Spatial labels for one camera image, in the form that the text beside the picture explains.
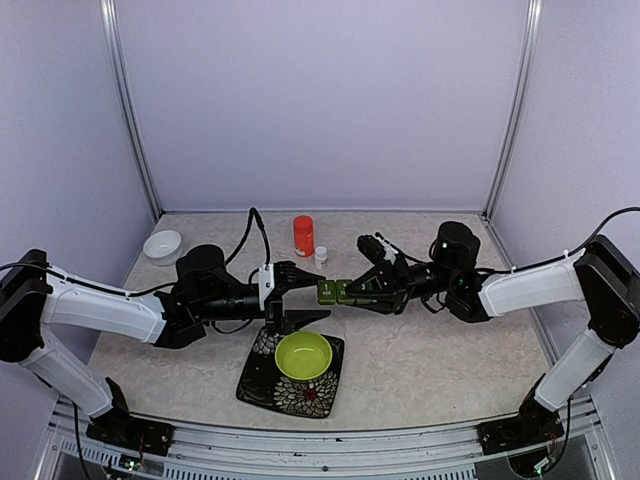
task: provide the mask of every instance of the small white bowl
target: small white bowl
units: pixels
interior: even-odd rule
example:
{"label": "small white bowl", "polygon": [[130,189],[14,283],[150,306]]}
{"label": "small white bowl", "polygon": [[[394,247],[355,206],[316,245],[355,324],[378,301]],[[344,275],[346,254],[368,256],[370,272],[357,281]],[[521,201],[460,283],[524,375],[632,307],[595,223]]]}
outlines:
{"label": "small white bowl", "polygon": [[163,230],[151,235],[142,249],[151,263],[169,267],[182,256],[182,236],[174,230]]}

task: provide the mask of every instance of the floral plate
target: floral plate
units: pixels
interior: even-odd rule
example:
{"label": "floral plate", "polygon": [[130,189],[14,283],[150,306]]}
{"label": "floral plate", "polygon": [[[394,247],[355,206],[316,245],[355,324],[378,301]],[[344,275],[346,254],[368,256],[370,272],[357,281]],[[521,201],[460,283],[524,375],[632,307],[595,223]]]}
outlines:
{"label": "floral plate", "polygon": [[333,349],[333,360],[325,373],[308,381],[292,380],[282,374],[275,351],[282,336],[267,335],[262,327],[238,382],[238,400],[257,407],[306,418],[326,418],[338,391],[344,340],[324,335]]}

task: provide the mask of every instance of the green lime bowl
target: green lime bowl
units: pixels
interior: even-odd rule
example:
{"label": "green lime bowl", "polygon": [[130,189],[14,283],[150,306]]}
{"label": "green lime bowl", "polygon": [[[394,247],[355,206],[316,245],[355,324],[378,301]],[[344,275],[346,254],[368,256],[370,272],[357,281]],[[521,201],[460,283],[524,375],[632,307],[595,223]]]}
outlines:
{"label": "green lime bowl", "polygon": [[327,371],[333,350],[326,338],[313,332],[294,332],[276,347],[276,365],[293,380],[312,380]]}

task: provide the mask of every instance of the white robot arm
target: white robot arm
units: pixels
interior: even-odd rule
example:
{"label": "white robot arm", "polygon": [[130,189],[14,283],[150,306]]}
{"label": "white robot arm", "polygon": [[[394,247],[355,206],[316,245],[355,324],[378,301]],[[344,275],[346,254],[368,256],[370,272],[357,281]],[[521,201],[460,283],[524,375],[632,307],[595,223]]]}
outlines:
{"label": "white robot arm", "polygon": [[586,301],[591,315],[587,328],[529,392],[518,416],[479,426],[487,454],[541,443],[551,434],[560,436],[558,409],[638,335],[640,274],[602,235],[559,258],[508,272],[476,268],[480,241],[457,222],[440,226],[430,262],[408,257],[381,241],[381,235],[376,237],[358,239],[359,250],[374,267],[346,288],[355,307],[401,314],[410,299],[420,298],[436,312],[430,303],[435,297],[443,309],[476,323],[523,308]]}
{"label": "white robot arm", "polygon": [[0,282],[0,360],[18,363],[89,417],[91,438],[166,455],[173,428],[129,415],[120,387],[95,376],[51,331],[72,325],[135,338],[160,348],[183,348],[205,336],[205,325],[264,318],[271,333],[287,334],[324,318],[328,310],[285,310],[282,296],[324,278],[277,262],[244,284],[225,268],[219,247],[201,245],[176,264],[171,293],[130,292],[88,282],[28,252]]}

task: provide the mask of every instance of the small white bottle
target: small white bottle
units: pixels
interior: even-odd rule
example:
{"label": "small white bottle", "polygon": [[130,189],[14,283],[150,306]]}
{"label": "small white bottle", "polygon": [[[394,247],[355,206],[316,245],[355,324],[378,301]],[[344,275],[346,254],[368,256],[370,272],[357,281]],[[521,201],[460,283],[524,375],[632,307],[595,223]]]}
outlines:
{"label": "small white bottle", "polygon": [[316,247],[314,259],[316,261],[316,268],[318,270],[323,270],[325,268],[325,263],[327,263],[327,247]]}

